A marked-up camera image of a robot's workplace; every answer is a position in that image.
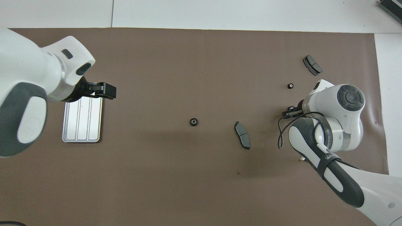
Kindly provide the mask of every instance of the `white tile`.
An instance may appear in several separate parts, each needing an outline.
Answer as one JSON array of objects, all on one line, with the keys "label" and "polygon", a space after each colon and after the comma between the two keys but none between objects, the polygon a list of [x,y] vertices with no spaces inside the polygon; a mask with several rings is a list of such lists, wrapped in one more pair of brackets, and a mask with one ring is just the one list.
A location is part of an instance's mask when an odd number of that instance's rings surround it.
[{"label": "white tile", "polygon": [[113,27],[402,33],[377,0],[115,0]]},{"label": "white tile", "polygon": [[113,0],[0,0],[0,27],[110,27]]},{"label": "white tile", "polygon": [[402,177],[402,34],[375,34],[390,175]]}]

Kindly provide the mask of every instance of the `black ribbed object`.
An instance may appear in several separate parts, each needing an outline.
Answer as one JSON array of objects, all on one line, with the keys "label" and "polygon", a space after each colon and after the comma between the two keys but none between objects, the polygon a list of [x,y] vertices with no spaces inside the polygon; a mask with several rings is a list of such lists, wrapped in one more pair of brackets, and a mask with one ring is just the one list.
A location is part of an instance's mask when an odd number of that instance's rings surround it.
[{"label": "black ribbed object", "polygon": [[402,0],[381,0],[378,6],[402,23]]}]

